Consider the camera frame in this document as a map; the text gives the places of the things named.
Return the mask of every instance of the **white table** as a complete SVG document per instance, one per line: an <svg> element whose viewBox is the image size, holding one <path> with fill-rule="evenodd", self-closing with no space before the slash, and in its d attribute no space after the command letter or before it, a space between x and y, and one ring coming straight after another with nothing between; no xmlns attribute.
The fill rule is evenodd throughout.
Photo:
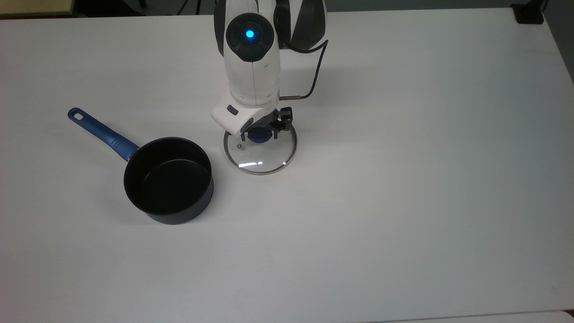
<svg viewBox="0 0 574 323"><path fill-rule="evenodd" d="M488 316L436 318L420 323L573 323L574 318L565 312L521 313Z"/></svg>
<svg viewBox="0 0 574 323"><path fill-rule="evenodd" d="M0 21L0 321L365 322L574 307L574 86L511 9L335 13L299 148L235 169L210 119L211 17ZM317 55L282 53L282 95ZM179 226L137 210L125 162L181 136L214 169Z"/></svg>

